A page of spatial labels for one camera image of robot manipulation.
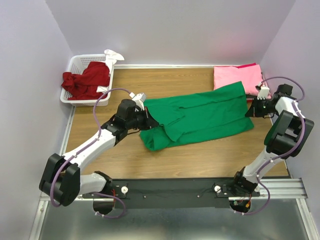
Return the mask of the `green t shirt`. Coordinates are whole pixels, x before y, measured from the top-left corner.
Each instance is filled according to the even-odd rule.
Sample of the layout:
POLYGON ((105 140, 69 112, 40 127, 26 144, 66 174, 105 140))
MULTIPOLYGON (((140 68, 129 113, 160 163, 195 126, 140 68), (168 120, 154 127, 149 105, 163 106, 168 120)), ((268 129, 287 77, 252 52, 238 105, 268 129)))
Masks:
POLYGON ((237 135, 254 128, 245 89, 239 81, 219 89, 145 101, 159 123, 143 130, 140 138, 150 151, 237 135))

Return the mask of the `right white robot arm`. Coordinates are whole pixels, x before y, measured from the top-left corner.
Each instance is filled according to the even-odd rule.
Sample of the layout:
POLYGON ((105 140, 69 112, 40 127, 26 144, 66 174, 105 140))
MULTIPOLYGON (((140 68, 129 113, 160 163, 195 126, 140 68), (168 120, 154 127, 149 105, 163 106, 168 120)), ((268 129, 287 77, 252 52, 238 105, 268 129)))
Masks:
POLYGON ((297 156, 315 125, 301 113, 298 100, 291 96, 291 85, 279 85, 270 99, 265 95, 268 87, 261 85, 258 89, 259 94, 245 116, 262 118, 277 115, 277 119, 264 139, 262 152, 251 164, 238 171, 230 183, 230 191, 236 196, 252 194, 273 166, 297 156))

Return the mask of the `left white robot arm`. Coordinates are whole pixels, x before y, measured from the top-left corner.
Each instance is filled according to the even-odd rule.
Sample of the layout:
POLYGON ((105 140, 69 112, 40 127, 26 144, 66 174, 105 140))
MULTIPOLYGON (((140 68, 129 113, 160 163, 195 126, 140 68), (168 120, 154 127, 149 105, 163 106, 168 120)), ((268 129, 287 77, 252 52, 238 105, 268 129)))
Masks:
POLYGON ((122 141, 130 130, 146 131, 158 126, 141 101, 122 100, 117 112, 107 122, 99 124, 97 133, 89 140, 63 155, 54 153, 48 158, 39 189, 50 197, 55 207, 66 207, 83 194, 107 197, 112 179, 100 171, 82 175, 83 170, 122 141))

